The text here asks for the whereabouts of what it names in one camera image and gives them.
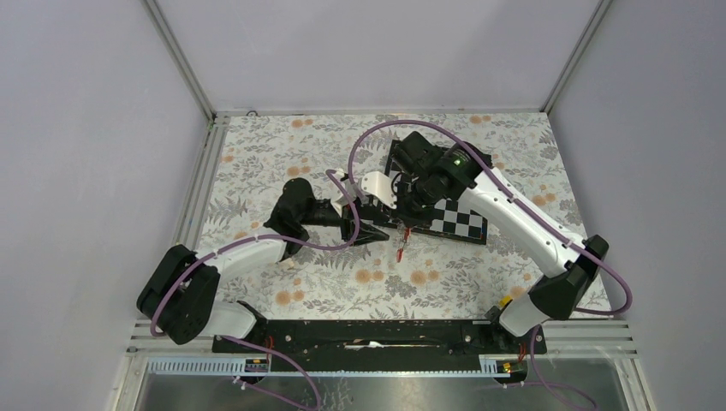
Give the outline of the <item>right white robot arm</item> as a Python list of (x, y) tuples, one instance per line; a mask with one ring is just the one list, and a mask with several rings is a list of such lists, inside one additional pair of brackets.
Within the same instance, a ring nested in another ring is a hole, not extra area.
[(565, 230), (507, 183), (489, 155), (467, 142), (444, 149), (412, 132), (390, 156), (410, 182), (396, 202), (404, 223), (428, 224), (438, 201), (453, 200), (497, 227), (541, 270), (541, 278), (498, 315), (491, 329), (495, 348), (511, 353), (536, 325), (570, 317), (598, 275), (594, 260), (607, 254), (605, 239)]

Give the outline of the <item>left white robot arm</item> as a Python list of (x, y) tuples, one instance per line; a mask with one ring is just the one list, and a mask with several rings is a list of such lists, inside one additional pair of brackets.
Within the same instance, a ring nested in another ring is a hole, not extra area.
[(337, 227), (339, 251), (372, 242), (388, 241), (389, 235), (360, 220), (358, 205), (348, 192), (338, 200), (315, 198), (304, 178), (287, 181), (270, 217), (252, 235), (207, 252), (183, 244), (171, 247), (161, 259), (136, 306), (150, 321), (155, 337), (168, 337), (184, 345), (197, 337), (232, 337), (244, 351), (253, 352), (265, 343), (261, 317), (242, 302), (217, 298), (217, 289), (263, 265), (293, 257), (311, 248), (308, 226)]

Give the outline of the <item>metal keyring holder red handle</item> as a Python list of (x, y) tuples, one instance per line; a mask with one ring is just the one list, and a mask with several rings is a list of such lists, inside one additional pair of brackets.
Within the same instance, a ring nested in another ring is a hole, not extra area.
[(396, 249), (396, 263), (401, 263), (403, 260), (403, 254), (405, 252), (406, 245), (408, 244), (408, 239), (411, 235), (411, 229), (407, 227), (402, 227), (400, 229), (401, 233), (401, 239), (398, 244), (398, 248)]

